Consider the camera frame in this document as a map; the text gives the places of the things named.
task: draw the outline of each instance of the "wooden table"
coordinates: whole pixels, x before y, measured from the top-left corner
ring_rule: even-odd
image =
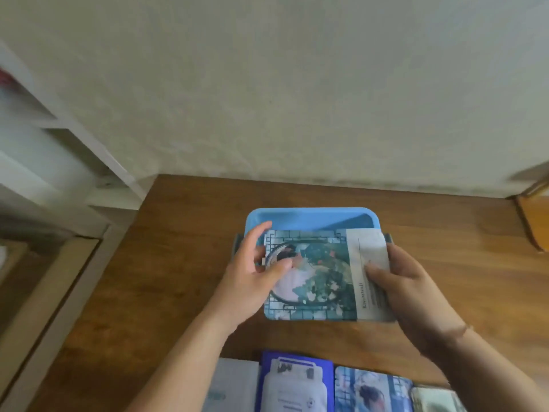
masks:
[[[30,410],[123,409],[212,295],[234,235],[258,207],[372,209],[469,324],[549,381],[549,258],[528,242],[511,201],[160,176]],[[258,312],[222,355],[258,360],[263,349],[445,381],[396,324],[269,321]]]

